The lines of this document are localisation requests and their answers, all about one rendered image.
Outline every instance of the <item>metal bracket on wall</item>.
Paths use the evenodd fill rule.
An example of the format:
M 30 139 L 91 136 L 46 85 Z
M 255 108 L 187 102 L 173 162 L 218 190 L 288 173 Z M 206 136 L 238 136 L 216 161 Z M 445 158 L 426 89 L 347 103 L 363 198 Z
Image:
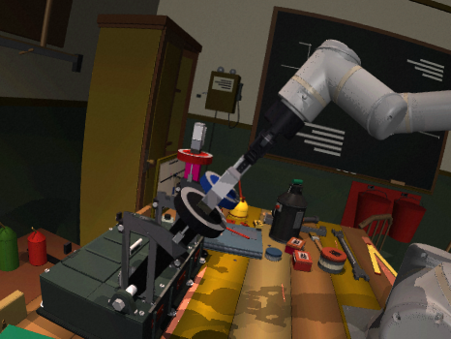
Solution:
M 18 50 L 27 50 L 28 51 L 27 53 L 40 54 L 43 56 L 48 56 L 50 58 L 69 61 L 72 62 L 72 72 L 79 73 L 81 71 L 81 63 L 83 62 L 83 55 L 81 54 L 69 54 L 64 51 L 54 50 L 39 45 L 23 43 L 18 40 L 5 38 L 1 36 L 0 36 L 0 46 L 14 48 Z

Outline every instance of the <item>yellow cone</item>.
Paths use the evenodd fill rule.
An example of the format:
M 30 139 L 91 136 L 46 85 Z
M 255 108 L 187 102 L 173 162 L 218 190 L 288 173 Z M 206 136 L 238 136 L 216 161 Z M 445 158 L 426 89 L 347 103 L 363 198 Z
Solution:
M 248 216 L 248 209 L 248 203 L 243 198 L 240 198 L 240 202 L 228 212 L 228 215 L 233 218 L 245 219 Z

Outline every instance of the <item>red bucket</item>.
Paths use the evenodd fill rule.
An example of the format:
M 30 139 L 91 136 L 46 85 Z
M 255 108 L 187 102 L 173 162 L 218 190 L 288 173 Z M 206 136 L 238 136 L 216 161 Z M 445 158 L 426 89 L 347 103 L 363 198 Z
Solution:
M 357 210 L 355 212 L 354 228 L 360 229 L 359 224 L 373 215 L 387 214 L 390 209 L 390 205 L 391 200 L 388 199 L 386 195 L 384 198 L 368 191 L 360 192 L 357 201 Z M 366 231 L 368 227 L 371 227 L 369 236 L 373 236 L 373 232 L 376 228 L 376 222 L 372 222 L 364 230 Z M 377 233 L 379 233 L 381 229 L 382 226 L 379 225 Z
M 414 202 L 396 200 L 393 204 L 393 224 L 389 235 L 398 241 L 409 243 L 423 219 L 426 208 Z

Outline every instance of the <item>blue tape roll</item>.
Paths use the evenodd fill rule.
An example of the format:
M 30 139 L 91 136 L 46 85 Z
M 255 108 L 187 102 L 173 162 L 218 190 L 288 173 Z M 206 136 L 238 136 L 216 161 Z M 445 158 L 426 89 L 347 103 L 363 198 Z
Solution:
M 199 180 L 205 194 L 211 190 L 214 184 L 220 179 L 220 177 L 213 171 L 208 170 Z M 231 189 L 230 192 L 221 200 L 219 207 L 226 209 L 233 209 L 238 204 L 240 200 L 238 199 L 238 194 L 235 189 Z

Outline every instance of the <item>wooden cabinet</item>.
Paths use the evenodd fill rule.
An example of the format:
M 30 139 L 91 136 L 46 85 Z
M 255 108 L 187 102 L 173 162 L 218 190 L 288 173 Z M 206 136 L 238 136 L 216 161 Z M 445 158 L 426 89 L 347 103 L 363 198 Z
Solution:
M 167 16 L 99 15 L 81 164 L 80 240 L 153 200 L 157 160 L 181 148 L 201 45 Z

